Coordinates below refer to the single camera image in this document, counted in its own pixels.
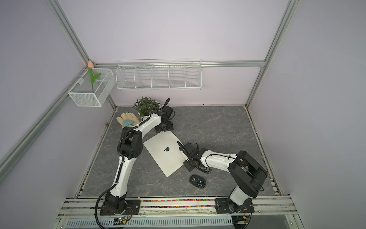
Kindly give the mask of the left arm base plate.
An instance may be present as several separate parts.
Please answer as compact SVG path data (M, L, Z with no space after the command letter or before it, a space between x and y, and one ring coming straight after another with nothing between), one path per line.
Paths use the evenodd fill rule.
M127 199L118 203L116 206L105 201L101 207L101 216L120 216L120 215L138 215L141 206L139 199Z

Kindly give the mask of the silver laptop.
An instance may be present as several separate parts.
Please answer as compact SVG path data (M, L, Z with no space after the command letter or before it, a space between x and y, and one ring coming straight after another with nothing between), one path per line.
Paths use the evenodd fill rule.
M152 158L166 177L184 165L188 158L180 151L180 140L172 131L161 132L144 142Z

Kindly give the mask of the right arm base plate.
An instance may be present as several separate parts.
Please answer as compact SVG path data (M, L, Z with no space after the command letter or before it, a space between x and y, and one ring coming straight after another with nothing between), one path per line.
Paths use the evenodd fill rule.
M215 209L218 214L254 213L251 198L246 199L242 205L235 204L229 198L216 198Z

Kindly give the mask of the aluminium front rail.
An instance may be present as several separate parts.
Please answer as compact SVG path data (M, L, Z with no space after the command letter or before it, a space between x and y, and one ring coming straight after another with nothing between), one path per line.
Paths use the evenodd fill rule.
M196 228L227 226L230 229L302 229L303 223L290 196L248 199L237 213L224 205L227 197L127 198L125 213L115 213L104 200L67 199L54 229Z

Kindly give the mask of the beige work glove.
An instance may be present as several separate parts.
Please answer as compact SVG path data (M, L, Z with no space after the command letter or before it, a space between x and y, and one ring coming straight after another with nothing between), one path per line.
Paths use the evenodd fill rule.
M133 127L138 125L141 121L137 118L137 116L134 113L122 113L120 116L116 118L117 122L123 127L123 120L132 120L133 121Z

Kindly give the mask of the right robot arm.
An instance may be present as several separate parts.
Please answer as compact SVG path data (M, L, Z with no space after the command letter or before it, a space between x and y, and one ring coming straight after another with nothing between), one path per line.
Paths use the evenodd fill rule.
M254 213L253 198L264 190L268 177L267 170L249 153L241 150L237 154L216 153L199 148L191 143L177 142L179 150L187 157L184 166L188 171L197 169L209 174L212 169L230 173L236 187L227 198L216 198L215 209L218 214Z

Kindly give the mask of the blue garden trowel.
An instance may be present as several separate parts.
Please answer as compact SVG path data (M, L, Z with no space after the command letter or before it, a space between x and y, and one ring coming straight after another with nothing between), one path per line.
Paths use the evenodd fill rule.
M133 121L129 119L123 120L123 127L133 127Z

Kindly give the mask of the potted green plant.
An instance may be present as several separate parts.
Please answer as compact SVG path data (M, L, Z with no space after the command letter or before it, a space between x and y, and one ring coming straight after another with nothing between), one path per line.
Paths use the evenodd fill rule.
M140 116L140 120L143 121L146 116L149 116L152 111L158 110L161 105L155 99L143 96L134 103L134 107Z

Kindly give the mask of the pink artificial tulip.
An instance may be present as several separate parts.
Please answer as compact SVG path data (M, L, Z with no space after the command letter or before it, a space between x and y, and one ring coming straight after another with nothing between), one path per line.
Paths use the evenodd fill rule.
M92 87L92 92L94 93L94 82L95 80L101 75L100 73L94 74L92 69L94 68L94 64L92 61L88 61L87 63L87 67L88 67L88 73L90 75L90 81L91 81L91 87Z

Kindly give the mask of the white mesh wall box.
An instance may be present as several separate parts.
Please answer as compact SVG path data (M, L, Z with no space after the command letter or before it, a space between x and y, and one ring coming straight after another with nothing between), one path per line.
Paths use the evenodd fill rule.
M94 68L94 74L101 75L95 80L94 93L88 69L83 72L78 81L68 91L68 95L78 107L102 107L108 95L116 84L112 69Z

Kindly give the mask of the black wireless mouse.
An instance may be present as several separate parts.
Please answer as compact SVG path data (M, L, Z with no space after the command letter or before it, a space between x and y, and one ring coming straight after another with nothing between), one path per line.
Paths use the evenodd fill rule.
M189 182L191 185L199 189L204 189L206 187L206 179L199 175L191 175L189 178Z

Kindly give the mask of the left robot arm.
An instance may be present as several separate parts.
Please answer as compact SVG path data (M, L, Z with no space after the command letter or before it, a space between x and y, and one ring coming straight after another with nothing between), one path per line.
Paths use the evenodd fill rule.
M172 119L175 116L174 110L168 106L170 98L167 98L162 107L153 110L150 115L142 122L134 126L126 126L117 146L117 152L120 156L118 169L115 175L115 181L111 188L104 191L97 199L94 216L99 228L104 226L98 219L98 205L102 197L104 204L115 210L117 213L125 213L128 206L125 201L127 194L127 185L130 174L136 159L143 151L143 137L151 130L156 133L173 130Z

